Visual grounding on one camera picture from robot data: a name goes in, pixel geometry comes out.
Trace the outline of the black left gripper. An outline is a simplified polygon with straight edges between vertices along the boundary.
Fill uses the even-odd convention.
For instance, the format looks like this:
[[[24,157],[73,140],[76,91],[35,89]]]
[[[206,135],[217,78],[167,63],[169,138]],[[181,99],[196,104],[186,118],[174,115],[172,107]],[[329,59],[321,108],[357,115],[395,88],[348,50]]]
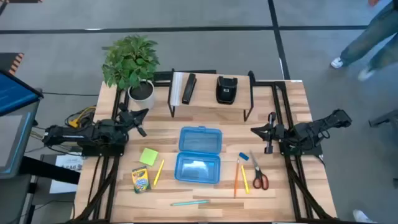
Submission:
[[[148,108],[139,111],[128,110],[124,103],[119,104],[119,109],[121,110],[118,114],[119,123],[123,125],[127,131],[136,128],[142,137],[146,137],[147,134],[142,127],[142,122],[149,112]]]

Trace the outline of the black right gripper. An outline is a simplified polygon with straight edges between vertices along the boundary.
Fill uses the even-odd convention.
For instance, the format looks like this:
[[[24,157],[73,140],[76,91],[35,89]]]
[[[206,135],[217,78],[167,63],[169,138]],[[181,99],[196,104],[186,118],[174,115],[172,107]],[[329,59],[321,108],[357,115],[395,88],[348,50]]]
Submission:
[[[258,135],[263,141],[266,141],[265,154],[273,153],[273,140],[281,140],[284,137],[284,125],[275,124],[276,112],[271,112],[268,115],[268,123],[256,128],[251,128],[251,132]]]

